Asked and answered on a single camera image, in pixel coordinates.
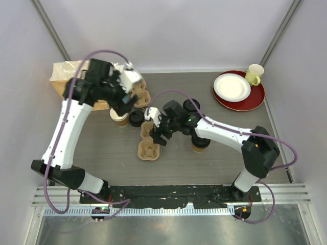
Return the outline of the black coffee cup lid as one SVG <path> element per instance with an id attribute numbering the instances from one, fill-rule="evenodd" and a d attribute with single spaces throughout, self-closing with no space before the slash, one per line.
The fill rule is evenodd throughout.
<path id="1" fill-rule="evenodd" d="M 191 138 L 192 145 L 199 149 L 207 148 L 211 142 L 210 139 L 200 138 L 198 136 L 192 136 Z"/>

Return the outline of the brown paper bag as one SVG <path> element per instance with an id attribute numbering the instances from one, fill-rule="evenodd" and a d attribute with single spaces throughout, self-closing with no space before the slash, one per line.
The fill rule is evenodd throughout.
<path id="1" fill-rule="evenodd" d="M 82 60 L 79 61 L 65 61 L 53 64 L 53 71 L 50 77 L 50 83 L 53 85 L 58 94 L 63 98 L 63 93 L 67 82 L 75 75 Z M 86 61 L 81 70 L 87 70 L 89 61 Z M 108 110 L 109 105 L 104 100 L 99 100 L 94 105 L 94 110 Z"/>

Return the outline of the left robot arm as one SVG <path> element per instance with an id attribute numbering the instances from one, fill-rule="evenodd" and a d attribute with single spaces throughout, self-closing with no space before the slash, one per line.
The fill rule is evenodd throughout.
<path id="1" fill-rule="evenodd" d="M 105 203 L 110 195 L 108 182 L 73 165 L 75 147 L 95 103 L 106 101 L 118 116 L 124 116 L 137 101 L 131 91 L 142 80 L 130 67 L 115 68 L 110 62 L 91 59 L 80 78 L 67 82 L 52 140 L 42 158 L 32 161 L 31 169 L 46 180 L 90 192 L 95 202 Z"/>

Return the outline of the brown paper cup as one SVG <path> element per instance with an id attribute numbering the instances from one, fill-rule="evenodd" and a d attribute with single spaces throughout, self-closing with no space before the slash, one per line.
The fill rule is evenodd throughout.
<path id="1" fill-rule="evenodd" d="M 200 153 L 203 152 L 207 148 L 207 146 L 198 146 L 193 144 L 192 148 L 195 152 Z"/>

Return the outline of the single cardboard cup carrier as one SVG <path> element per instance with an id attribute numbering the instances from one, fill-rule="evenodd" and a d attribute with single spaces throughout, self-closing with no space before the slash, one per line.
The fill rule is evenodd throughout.
<path id="1" fill-rule="evenodd" d="M 142 140 L 138 145 L 137 154 L 143 161 L 155 161 L 159 158 L 160 145 L 154 143 L 153 138 L 149 134 L 152 128 L 152 122 L 144 122 L 141 125 L 140 136 Z"/>

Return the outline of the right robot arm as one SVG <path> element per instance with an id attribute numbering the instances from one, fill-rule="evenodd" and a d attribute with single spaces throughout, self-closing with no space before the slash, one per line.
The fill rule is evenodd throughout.
<path id="1" fill-rule="evenodd" d="M 265 128 L 243 129 L 217 122 L 200 114 L 196 100 L 185 100 L 183 104 L 172 100 L 162 109 L 149 107 L 144 113 L 145 120 L 154 123 L 149 135 L 155 143 L 165 146 L 173 133 L 181 132 L 191 137 L 196 150 L 215 141 L 242 154 L 244 168 L 229 188 L 228 201 L 245 200 L 251 187 L 267 177 L 280 154 Z"/>

